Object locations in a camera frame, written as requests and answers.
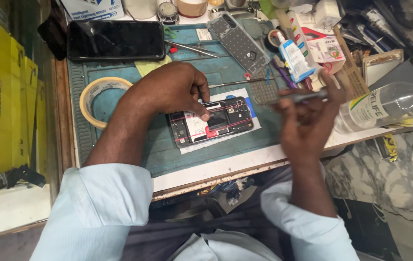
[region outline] light blue shirt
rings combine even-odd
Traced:
[[[359,260],[343,220],[290,204],[291,189],[291,181],[268,188],[261,194],[261,207],[274,225],[291,236],[296,260]],[[152,192],[150,173],[141,167],[113,163],[68,169],[30,260],[120,260],[130,227],[148,222]],[[193,234],[169,260],[280,259],[249,235],[218,229],[213,234]]]

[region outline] shirt cuff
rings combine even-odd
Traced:
[[[266,217],[290,236],[313,244],[328,244],[347,239],[342,218],[324,217],[289,203],[292,181],[273,185],[261,194]]]
[[[70,168],[62,186],[84,228],[140,226],[149,220],[153,188],[144,168],[121,163]]]

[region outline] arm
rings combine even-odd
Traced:
[[[83,168],[68,169],[31,260],[121,259],[130,226],[147,223],[150,173],[139,167],[145,133],[160,112],[187,110],[209,119],[205,76],[191,64],[164,65],[118,101]]]
[[[293,104],[282,99],[276,110],[282,114],[281,145],[291,162],[293,181],[276,184],[261,195],[268,219],[291,236],[299,261],[358,260],[343,220],[337,216],[326,190],[321,152],[331,134],[344,93],[326,75],[329,98]],[[282,95],[310,92],[285,90]]]

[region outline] marble floor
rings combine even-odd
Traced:
[[[397,162],[382,160],[373,142],[361,142],[326,166],[326,180],[333,197],[375,203],[387,222],[403,224],[392,235],[403,251],[408,248],[412,253],[413,240],[404,237],[413,234],[413,132],[394,138]]]

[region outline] bottle label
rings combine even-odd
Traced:
[[[380,90],[352,100],[350,102],[350,116],[358,125],[387,117],[388,114],[380,103]]]

